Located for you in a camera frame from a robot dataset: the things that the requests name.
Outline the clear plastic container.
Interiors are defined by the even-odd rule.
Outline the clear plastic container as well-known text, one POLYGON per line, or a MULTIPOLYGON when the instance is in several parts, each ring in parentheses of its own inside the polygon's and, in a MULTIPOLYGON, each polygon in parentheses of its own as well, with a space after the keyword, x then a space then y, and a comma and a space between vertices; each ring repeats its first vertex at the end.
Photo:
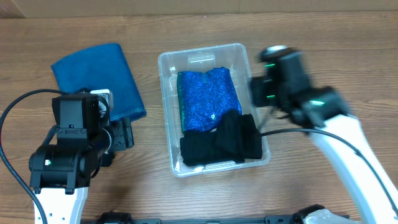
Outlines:
POLYGON ((178 72, 184 70, 207 72, 215 67, 229 69, 243 113, 253 115, 257 125, 261 123, 262 119, 259 116, 259 110, 251 102, 249 82, 252 76, 248 55, 243 44, 233 43, 164 52, 159 55, 158 66, 170 167, 176 177, 188 177, 212 172, 263 166, 270 161, 271 152, 265 137, 262 138, 262 158, 246 159, 243 163, 226 161, 205 166, 189 167, 183 163, 183 158, 180 154, 180 138, 183 137, 183 133, 181 130, 177 93, 178 72))

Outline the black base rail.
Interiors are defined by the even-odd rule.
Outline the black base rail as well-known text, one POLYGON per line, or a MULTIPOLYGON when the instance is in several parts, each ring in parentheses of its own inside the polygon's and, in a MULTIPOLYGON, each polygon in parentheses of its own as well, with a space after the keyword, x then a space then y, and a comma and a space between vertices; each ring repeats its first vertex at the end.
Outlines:
POLYGON ((264 218, 220 218, 220 219, 181 219, 161 220, 159 218, 135 219, 130 213, 108 212, 95 224, 296 224, 296 223, 358 223, 349 215, 335 215, 324 206, 315 204, 303 208, 292 215, 266 215, 264 218))

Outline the blue glitter cloth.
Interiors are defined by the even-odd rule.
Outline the blue glitter cloth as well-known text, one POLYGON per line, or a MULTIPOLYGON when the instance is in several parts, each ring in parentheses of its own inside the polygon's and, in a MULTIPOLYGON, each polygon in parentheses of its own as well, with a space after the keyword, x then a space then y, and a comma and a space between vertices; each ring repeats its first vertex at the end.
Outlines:
POLYGON ((213 68, 207 72, 181 71, 177 75, 177 95, 182 132, 215 129, 231 110, 242 114, 230 70, 213 68))

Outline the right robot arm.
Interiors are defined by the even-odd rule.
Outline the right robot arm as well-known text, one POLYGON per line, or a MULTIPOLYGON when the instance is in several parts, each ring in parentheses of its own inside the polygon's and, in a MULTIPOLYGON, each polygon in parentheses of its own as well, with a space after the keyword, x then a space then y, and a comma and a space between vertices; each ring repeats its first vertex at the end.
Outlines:
POLYGON ((357 206, 363 223, 397 223, 397 188, 373 153, 359 119, 331 87, 306 75, 253 78, 255 106, 275 106, 325 155, 357 206))

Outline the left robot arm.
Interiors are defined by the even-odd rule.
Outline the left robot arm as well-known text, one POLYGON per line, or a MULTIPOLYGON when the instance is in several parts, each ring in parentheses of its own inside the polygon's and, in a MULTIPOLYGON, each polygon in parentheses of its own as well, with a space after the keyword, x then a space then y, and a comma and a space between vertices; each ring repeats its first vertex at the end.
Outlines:
POLYGON ((30 187, 38 202, 36 223, 80 223, 91 180, 134 145, 131 121, 123 118, 88 134, 56 128, 57 143, 45 141, 29 159, 30 187))

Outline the blue denim cloth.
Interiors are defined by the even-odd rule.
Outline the blue denim cloth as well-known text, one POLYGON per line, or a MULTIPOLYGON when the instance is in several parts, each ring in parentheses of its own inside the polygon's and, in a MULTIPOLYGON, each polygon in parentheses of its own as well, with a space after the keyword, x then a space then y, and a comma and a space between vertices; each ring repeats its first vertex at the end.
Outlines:
POLYGON ((135 121, 147 114, 121 46, 108 43, 79 50, 51 65, 59 90, 108 89, 114 109, 110 119, 135 121))

